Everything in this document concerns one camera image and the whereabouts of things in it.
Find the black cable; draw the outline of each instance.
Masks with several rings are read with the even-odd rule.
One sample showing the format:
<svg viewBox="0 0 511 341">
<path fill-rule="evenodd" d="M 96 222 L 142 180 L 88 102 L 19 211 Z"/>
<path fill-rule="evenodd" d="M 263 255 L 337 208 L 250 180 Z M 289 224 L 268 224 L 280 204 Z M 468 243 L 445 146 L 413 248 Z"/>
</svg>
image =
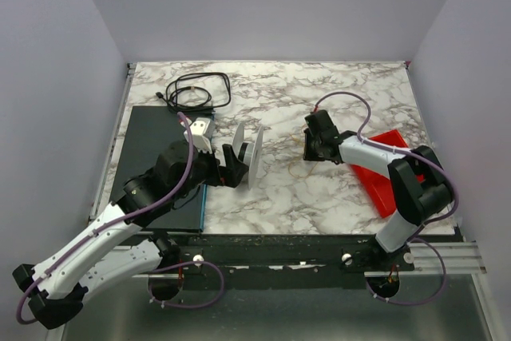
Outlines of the black cable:
<svg viewBox="0 0 511 341">
<path fill-rule="evenodd" d="M 200 185 L 197 187 L 195 193 L 193 193 L 193 196 L 190 197 L 188 200 L 186 200 L 182 205 L 180 205 L 179 207 L 176 208 L 175 203 L 174 203 L 174 204 L 172 204 L 171 208 L 173 210 L 177 210 L 177 209 L 183 208 L 186 204 L 190 203 L 193 199 L 195 199 L 197 197 L 197 195 L 199 194 L 199 191 L 200 191 Z"/>
<path fill-rule="evenodd" d="M 203 87 L 197 87 L 195 85 L 187 85 L 182 88 L 177 88 L 180 81 L 187 81 L 187 80 L 195 80 L 200 79 L 202 77 L 211 77 L 211 76 L 219 76 L 224 80 L 225 89 L 228 93 L 228 100 L 219 105 L 206 105 L 209 103 L 213 97 L 211 93 L 203 88 Z M 174 85 L 174 90 L 169 93 L 170 88 Z M 179 97 L 180 93 L 186 92 L 186 91 L 193 91 L 198 90 L 206 94 L 206 100 L 202 101 L 199 104 L 196 105 L 184 105 L 179 104 L 177 101 L 177 98 Z M 170 112 L 178 113 L 193 113 L 193 112 L 211 112 L 214 110 L 214 108 L 220 108 L 225 107 L 231 102 L 231 82 L 229 81 L 229 76 L 223 72 L 200 72 L 200 73 L 188 73 L 183 76 L 179 76 L 176 80 L 172 81 L 167 85 L 167 88 L 165 89 L 165 95 L 161 92 L 156 92 L 156 95 L 163 99 L 163 101 L 167 104 L 167 108 Z"/>
</svg>

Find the small white object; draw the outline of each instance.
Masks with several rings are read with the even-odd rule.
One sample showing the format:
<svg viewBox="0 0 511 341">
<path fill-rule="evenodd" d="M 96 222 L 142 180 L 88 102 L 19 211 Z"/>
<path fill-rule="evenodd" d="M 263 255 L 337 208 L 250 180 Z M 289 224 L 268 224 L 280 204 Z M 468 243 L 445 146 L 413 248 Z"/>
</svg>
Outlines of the small white object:
<svg viewBox="0 0 511 341">
<path fill-rule="evenodd" d="M 345 265 L 351 265 L 353 263 L 353 260 L 351 259 L 351 254 L 349 253 L 344 253 L 343 256 L 341 257 L 341 261 L 345 264 Z"/>
<path fill-rule="evenodd" d="M 414 262 L 414 255 L 412 255 L 410 252 L 407 252 L 402 255 L 402 259 L 405 260 L 405 263 L 412 264 Z"/>
<path fill-rule="evenodd" d="M 215 122 L 206 117 L 198 117 L 190 125 L 192 131 L 193 145 L 197 150 L 205 153 L 212 153 L 211 138 L 215 130 Z M 188 132 L 184 132 L 184 137 L 188 140 Z"/>
<path fill-rule="evenodd" d="M 193 256 L 193 260 L 194 261 L 200 261 L 200 262 L 203 262 L 204 261 L 204 257 L 202 255 L 194 255 Z"/>
</svg>

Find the power cord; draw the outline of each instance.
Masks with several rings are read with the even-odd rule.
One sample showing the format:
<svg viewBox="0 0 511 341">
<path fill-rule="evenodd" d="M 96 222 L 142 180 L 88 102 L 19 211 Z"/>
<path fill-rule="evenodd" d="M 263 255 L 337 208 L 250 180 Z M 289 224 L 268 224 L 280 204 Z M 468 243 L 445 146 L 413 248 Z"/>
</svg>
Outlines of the power cord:
<svg viewBox="0 0 511 341">
<path fill-rule="evenodd" d="M 214 77 L 218 76 L 221 77 L 225 84 L 225 89 L 228 93 L 228 100 L 223 104 L 218 105 L 207 105 L 212 99 L 213 96 L 211 93 L 203 88 L 203 87 L 197 87 L 195 85 L 187 85 L 182 88 L 177 88 L 180 81 L 187 81 L 187 80 L 196 80 L 201 79 L 203 77 Z M 174 86 L 174 90 L 172 92 L 169 92 L 171 87 Z M 195 105 L 184 105 L 180 104 L 177 100 L 180 94 L 187 91 L 200 91 L 206 95 L 206 100 L 202 101 L 199 104 Z M 167 88 L 165 89 L 165 95 L 161 92 L 156 92 L 156 95 L 159 99 L 162 99 L 166 104 L 167 108 L 172 113 L 196 113 L 196 112 L 212 112 L 215 108 L 221 108 L 225 107 L 226 105 L 229 105 L 231 103 L 232 95 L 231 95 L 231 82 L 229 81 L 229 76 L 227 76 L 226 73 L 223 72 L 200 72 L 200 73 L 188 73 L 183 76 L 179 76 L 176 80 L 170 82 L 167 85 Z"/>
</svg>

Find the wire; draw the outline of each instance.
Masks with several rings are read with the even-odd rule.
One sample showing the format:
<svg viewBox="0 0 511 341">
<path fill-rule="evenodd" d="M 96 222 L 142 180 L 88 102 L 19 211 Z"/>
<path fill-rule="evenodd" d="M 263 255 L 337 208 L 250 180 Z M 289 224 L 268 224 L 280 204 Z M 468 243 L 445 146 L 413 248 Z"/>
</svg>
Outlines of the wire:
<svg viewBox="0 0 511 341">
<path fill-rule="evenodd" d="M 305 128 L 307 126 L 307 124 L 304 124 L 302 125 L 302 129 Z M 291 139 L 296 143 L 296 144 L 299 144 L 299 145 L 302 145 L 304 146 L 305 145 L 305 141 L 304 140 L 300 140 L 298 138 L 296 138 L 295 136 L 293 136 L 291 133 L 289 134 L 289 136 L 291 137 Z M 307 179 L 311 174 L 312 172 L 314 171 L 314 169 L 316 168 L 316 166 L 318 165 L 318 162 L 316 161 L 314 163 L 314 165 L 312 166 L 312 168 L 309 170 L 309 172 L 307 173 L 307 175 L 305 176 L 300 176 L 300 175 L 295 175 L 291 169 L 293 168 L 293 165 L 295 165 L 296 163 L 298 163 L 300 160 L 302 160 L 303 157 L 302 156 L 297 156 L 297 157 L 294 157 L 293 160 L 290 161 L 290 163 L 287 165 L 287 172 L 293 176 L 295 179 Z"/>
<path fill-rule="evenodd" d="M 172 210 L 176 211 L 177 209 L 183 208 L 186 204 L 191 203 L 192 200 L 197 197 L 197 195 L 199 194 L 199 191 L 200 191 L 200 185 L 197 187 L 197 189 L 195 190 L 193 195 L 188 200 L 186 200 L 183 204 L 181 204 L 179 207 L 176 207 L 175 204 L 172 204 Z"/>
<path fill-rule="evenodd" d="M 293 176 L 295 179 L 307 179 L 311 174 L 312 174 L 312 171 L 314 171 L 314 168 L 316 168 L 316 165 L 318 165 L 318 163 L 315 163 L 314 166 L 309 170 L 309 172 L 307 173 L 307 175 L 305 176 L 300 176 L 300 175 L 295 175 L 291 169 L 293 168 L 293 165 L 295 165 L 296 163 L 298 163 L 300 160 L 302 160 L 302 157 L 301 156 L 297 156 L 295 157 L 293 160 L 290 161 L 290 163 L 287 165 L 287 172 Z"/>
<path fill-rule="evenodd" d="M 433 168 L 434 170 L 439 172 L 447 180 L 447 183 L 450 186 L 451 191 L 453 192 L 453 205 L 452 205 L 452 207 L 450 208 L 450 210 L 446 214 L 441 215 L 439 217 L 434 217 L 432 219 L 428 219 L 428 220 L 424 221 L 424 223 L 422 223 L 422 225 L 420 225 L 418 227 L 417 231 L 415 231 L 415 233 L 412 236 L 409 237 L 408 241 L 411 241 L 412 239 L 417 237 L 417 235 L 421 232 L 422 229 L 424 229 L 424 227 L 426 225 L 434 223 L 436 221 L 444 220 L 444 219 L 446 219 L 448 217 L 451 217 L 456 212 L 456 210 L 458 209 L 458 205 L 459 205 L 459 193 L 458 193 L 458 188 L 456 187 L 456 185 L 454 184 L 452 179 L 449 177 L 449 175 L 447 175 L 446 171 L 444 171 L 442 167 L 436 165 L 433 161 L 429 161 L 428 159 L 426 159 L 424 157 L 421 157 L 418 154 L 411 152 L 410 150 L 403 149 L 403 148 L 398 148 L 398 147 L 393 147 L 393 146 L 390 146 L 390 145 L 384 145 L 384 144 L 381 144 L 381 143 L 378 143 L 376 141 L 372 141 L 372 140 L 369 140 L 369 139 L 363 137 L 362 136 L 362 130 L 366 127 L 367 123 L 370 120 L 371 109 L 370 109 L 370 105 L 366 101 L 366 99 L 364 99 L 363 97 L 357 95 L 356 93 L 352 93 L 352 92 L 348 92 L 348 91 L 335 91 L 335 92 L 329 93 L 329 94 L 321 97 L 316 102 L 315 107 L 314 107 L 314 112 L 318 110 L 319 104 L 323 100 L 325 100 L 325 99 L 327 99 L 329 97 L 332 97 L 334 95 L 347 95 L 347 96 L 355 97 L 355 98 L 359 99 L 362 103 L 364 103 L 364 105 L 366 106 L 366 108 L 367 108 L 366 120 L 364 120 L 364 122 L 360 125 L 360 127 L 358 128 L 358 131 L 357 131 L 357 138 L 360 140 L 360 142 L 362 142 L 363 144 L 369 145 L 371 147 L 374 147 L 374 148 L 382 149 L 382 150 L 387 151 L 387 152 L 399 153 L 399 154 L 402 154 L 402 155 L 405 155 L 405 156 L 413 157 L 414 159 L 423 162 L 424 164 L 430 166 L 431 168 Z"/>
<path fill-rule="evenodd" d="M 394 272 L 396 272 L 396 278 L 395 279 L 392 277 L 392 274 Z M 392 264 L 392 268 L 390 268 L 390 273 L 389 273 L 389 275 L 387 276 L 386 279 L 389 281 L 389 283 L 391 283 L 392 281 L 398 281 L 399 280 L 399 268 L 398 268 L 398 266 L 396 264 Z"/>
<path fill-rule="evenodd" d="M 188 159 L 186 162 L 186 167 L 184 168 L 183 176 L 181 176 L 179 182 L 176 184 L 176 186 L 165 196 L 163 196 L 160 200 L 148 205 L 147 207 L 138 209 L 134 212 L 128 213 L 127 215 L 123 215 L 121 217 L 118 217 L 114 220 L 111 220 L 102 226 L 100 226 L 97 229 L 93 229 L 89 236 L 83 237 L 81 240 L 79 240 L 74 246 L 72 246 L 67 252 L 65 252 L 62 256 L 58 258 L 51 266 L 49 266 L 42 274 L 39 276 L 24 292 L 19 300 L 18 306 L 16 308 L 16 320 L 21 325 L 28 325 L 30 323 L 37 322 L 37 319 L 23 319 L 22 317 L 22 310 L 23 305 L 25 304 L 25 301 L 28 299 L 30 293 L 48 276 L 51 276 L 51 273 L 55 271 L 64 261 L 66 261 L 72 254 L 74 254 L 78 249 L 80 249 L 84 244 L 86 244 L 89 240 L 92 238 L 96 238 L 101 232 L 104 230 L 112 227 L 113 225 L 120 223 L 121 221 L 131 220 L 132 218 L 135 218 L 137 216 L 143 215 L 146 212 L 149 212 L 155 208 L 158 208 L 160 205 L 167 202 L 169 199 L 174 196 L 177 191 L 180 190 L 180 188 L 183 186 L 184 182 L 188 178 L 188 175 L 190 174 L 190 170 L 192 169 L 192 161 L 193 161 L 193 140 L 192 140 L 192 131 L 190 129 L 190 125 L 188 123 L 187 117 L 179 112 L 177 113 L 177 116 L 180 118 L 180 120 L 184 123 L 184 128 L 186 129 L 186 132 L 188 133 Z"/>
<path fill-rule="evenodd" d="M 225 89 L 227 90 L 227 93 L 228 93 L 228 100 L 223 104 L 206 105 L 213 99 L 213 96 L 207 89 L 205 89 L 203 87 L 197 87 L 195 85 L 187 85 L 182 88 L 177 88 L 180 81 L 196 80 L 196 79 L 201 79 L 202 77 L 211 77 L 211 76 L 219 76 L 224 80 Z M 171 93 L 169 93 L 168 91 L 170 90 L 170 88 L 173 85 L 174 85 L 175 89 Z M 180 104 L 177 101 L 177 98 L 183 92 L 195 91 L 195 90 L 205 93 L 206 100 L 202 101 L 199 104 L 195 104 L 195 105 L 184 105 L 184 104 Z M 163 101 L 167 104 L 168 110 L 173 113 L 177 113 L 177 112 L 186 112 L 186 113 L 211 112 L 214 110 L 214 108 L 221 108 L 221 107 L 225 107 L 226 105 L 229 105 L 229 103 L 231 102 L 231 99 L 232 99 L 231 82 L 229 81 L 229 76 L 227 76 L 227 74 L 223 73 L 223 72 L 188 73 L 186 75 L 179 76 L 176 80 L 170 82 L 167 85 L 167 88 L 165 89 L 165 95 L 162 94 L 161 92 L 156 92 L 156 95 L 160 99 L 163 99 Z"/>
<path fill-rule="evenodd" d="M 440 255 L 440 252 L 430 243 L 427 241 L 417 238 L 412 240 L 413 243 L 423 243 L 425 246 L 427 246 L 429 249 L 431 249 L 435 255 L 438 257 L 438 261 L 440 261 L 440 265 L 442 266 L 442 284 L 440 285 L 440 288 L 429 298 L 423 299 L 420 301 L 410 302 L 410 301 L 396 301 L 393 299 L 388 299 L 385 297 L 381 297 L 380 295 L 377 295 L 374 293 L 373 288 L 369 285 L 369 282 L 366 280 L 366 287 L 369 290 L 369 292 L 372 294 L 373 298 L 378 299 L 384 303 L 391 303 L 393 305 L 399 305 L 402 307 L 417 307 L 418 305 L 424 305 L 426 303 L 430 303 L 434 299 L 437 299 L 446 289 L 447 287 L 447 269 L 446 269 L 446 263 L 444 262 L 442 256 Z"/>
<path fill-rule="evenodd" d="M 210 268 L 213 268 L 216 273 L 218 273 L 218 276 L 220 277 L 220 288 L 219 288 L 218 293 L 216 294 L 215 297 L 213 297 L 212 299 L 210 299 L 206 303 L 198 303 L 198 304 L 195 304 L 195 305 L 181 305 L 181 304 L 178 304 L 178 303 L 168 303 L 167 301 L 160 301 L 157 298 L 155 298 L 154 294 L 153 294 L 153 286 L 149 285 L 149 294 L 151 295 L 151 300 L 149 302 L 151 303 L 153 301 L 156 301 L 157 303 L 159 303 L 159 304 L 161 304 L 163 306 L 166 306 L 166 307 L 178 307 L 180 309 L 201 309 L 203 307 L 209 307 L 209 306 L 213 305 L 216 301 L 218 301 L 220 299 L 220 297 L 222 297 L 222 295 L 224 294 L 225 281 L 224 281 L 224 274 L 222 273 L 220 268 L 218 268 L 213 263 L 210 263 L 208 261 L 187 261 L 185 263 L 171 265 L 170 267 L 155 269 L 153 271 L 153 273 L 166 272 L 166 271 L 170 271 L 172 269 L 187 267 L 188 265 L 195 265 L 195 264 L 207 265 Z"/>
</svg>

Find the metal floor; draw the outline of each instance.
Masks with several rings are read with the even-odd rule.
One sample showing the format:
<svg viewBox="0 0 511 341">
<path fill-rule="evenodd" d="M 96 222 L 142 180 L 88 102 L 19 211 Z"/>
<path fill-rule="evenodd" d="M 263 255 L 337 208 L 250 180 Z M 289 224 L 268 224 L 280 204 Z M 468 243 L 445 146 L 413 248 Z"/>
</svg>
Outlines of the metal floor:
<svg viewBox="0 0 511 341">
<path fill-rule="evenodd" d="M 421 299 L 439 276 L 403 276 L 396 298 Z M 367 291 L 227 291 L 195 311 L 149 304 L 146 278 L 132 278 L 92 299 L 65 329 L 66 341 L 167 340 L 491 340 L 470 275 L 450 276 L 440 299 L 396 307 Z M 187 292 L 185 303 L 213 292 Z"/>
</svg>

